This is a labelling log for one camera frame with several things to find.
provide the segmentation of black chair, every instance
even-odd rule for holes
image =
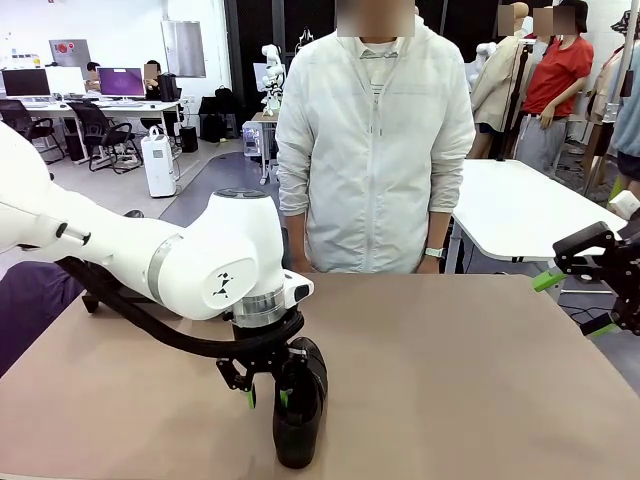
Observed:
[[[93,167],[93,158],[89,161],[89,170],[97,172],[104,168],[111,168],[117,174],[127,173],[131,170],[135,170],[142,165],[142,156],[136,143],[133,141],[135,135],[131,133],[133,128],[130,123],[121,123],[119,125],[111,126],[107,117],[102,113],[97,105],[90,102],[82,103],[69,103],[69,106],[76,113],[80,122],[82,123],[82,141],[84,144],[93,150],[94,147],[102,147],[107,152],[111,148],[111,163],[99,168]],[[131,167],[118,166],[118,152],[116,145],[126,145],[131,142],[133,149],[136,152],[138,158],[138,164]]]
[[[20,100],[0,100],[0,115],[2,115],[4,123],[30,142],[33,142],[36,138],[51,137],[53,139],[62,157],[57,160],[45,160],[47,165],[59,162],[66,156],[53,134],[53,120],[51,118],[33,120]]]

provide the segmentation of white wall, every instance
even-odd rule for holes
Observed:
[[[1,0],[0,39],[9,48],[52,61],[49,40],[86,39],[91,59],[103,67],[141,67],[150,59],[167,69],[160,22],[162,0]],[[223,0],[167,0],[171,20],[201,23],[205,79],[178,79],[196,102],[231,86]],[[193,109],[197,113],[198,105]]]

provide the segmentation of jacket zipper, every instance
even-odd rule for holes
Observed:
[[[400,58],[396,59],[396,62],[389,72],[389,76],[384,82],[384,86],[382,87],[382,91],[378,95],[378,98],[375,98],[375,94],[373,94],[373,108],[371,112],[371,122],[370,122],[370,143],[369,148],[371,155],[369,156],[369,165],[368,165],[368,173],[369,173],[369,205],[367,211],[367,227],[366,227],[366,251],[365,251],[365,271],[371,271],[371,263],[372,263],[372,255],[373,255],[373,244],[374,244],[374,233],[375,233],[375,210],[376,210],[376,189],[375,189],[375,175],[374,170],[375,166],[373,164],[373,160],[375,158],[375,153],[377,151],[378,142],[382,141],[382,115],[380,103],[382,98],[384,97],[387,87],[391,83],[397,69]]]

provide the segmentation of striped shirt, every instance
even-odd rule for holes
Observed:
[[[398,41],[363,44],[364,48],[360,55],[360,60],[367,70],[371,89],[376,99],[382,92],[384,84],[398,58],[397,43]]]

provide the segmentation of black cable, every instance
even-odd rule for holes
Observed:
[[[471,267],[471,261],[473,260],[473,253],[476,251],[476,244],[473,244],[471,248],[471,254],[469,255],[469,263],[467,264],[467,269],[464,271],[465,275],[469,273],[469,268]]]
[[[304,326],[304,318],[297,310],[290,310],[280,320],[282,325],[260,337],[233,342],[206,340],[180,333],[149,315],[137,305],[125,300],[104,283],[100,275],[82,260],[66,257],[56,262],[69,275],[78,280],[93,296],[136,327],[156,340],[194,355],[209,358],[246,358],[261,352],[273,351],[284,345]]]
[[[577,312],[571,313],[569,314],[569,317],[571,318],[571,320],[573,320],[574,322],[576,322],[577,324],[580,325],[580,322],[578,322],[575,317],[577,315],[583,315],[583,314],[587,314],[589,315],[589,318],[591,320],[595,320],[595,317],[593,315],[591,315],[591,310],[601,310],[601,311],[605,311],[605,312],[611,312],[612,309],[611,308],[602,308],[602,307],[590,307],[590,308],[582,308],[582,307],[573,307],[571,305],[558,305],[559,307],[562,308],[568,308],[570,310],[578,310]]]

